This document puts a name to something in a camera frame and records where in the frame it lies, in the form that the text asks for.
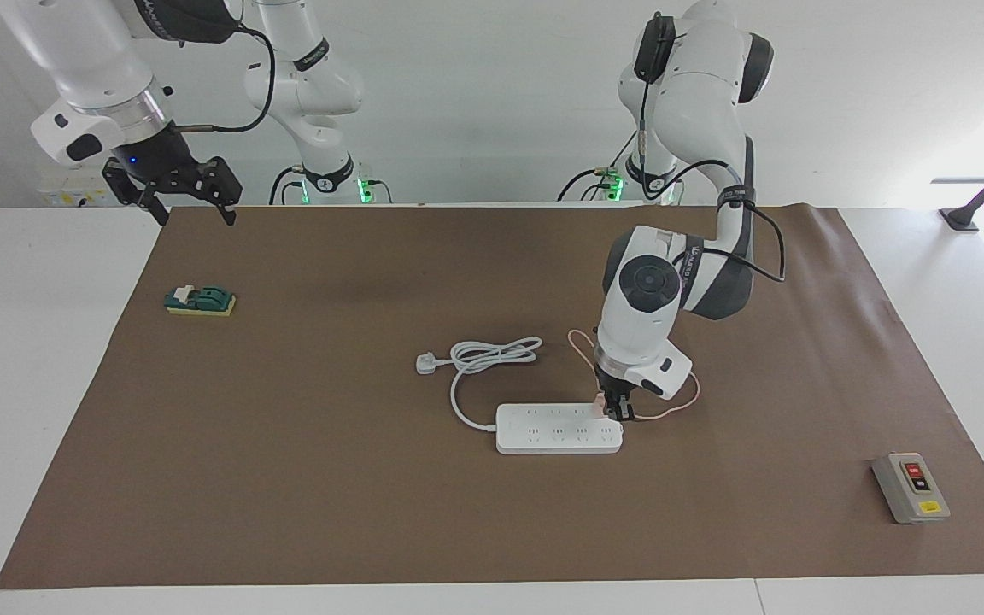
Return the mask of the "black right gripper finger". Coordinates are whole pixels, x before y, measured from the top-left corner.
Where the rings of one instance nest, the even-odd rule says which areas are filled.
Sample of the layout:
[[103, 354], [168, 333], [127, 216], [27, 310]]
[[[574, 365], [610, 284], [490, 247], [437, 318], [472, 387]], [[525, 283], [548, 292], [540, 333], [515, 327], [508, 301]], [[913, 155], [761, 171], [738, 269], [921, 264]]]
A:
[[102, 177], [106, 180], [114, 198], [121, 205], [134, 206], [147, 211], [159, 226], [167, 224], [169, 211], [156, 197], [153, 187], [148, 185], [141, 190], [133, 182], [132, 176], [129, 175], [120, 161], [106, 161], [102, 168]]
[[200, 190], [203, 199], [219, 211], [224, 223], [233, 226], [243, 187], [223, 157], [211, 157], [200, 165]]

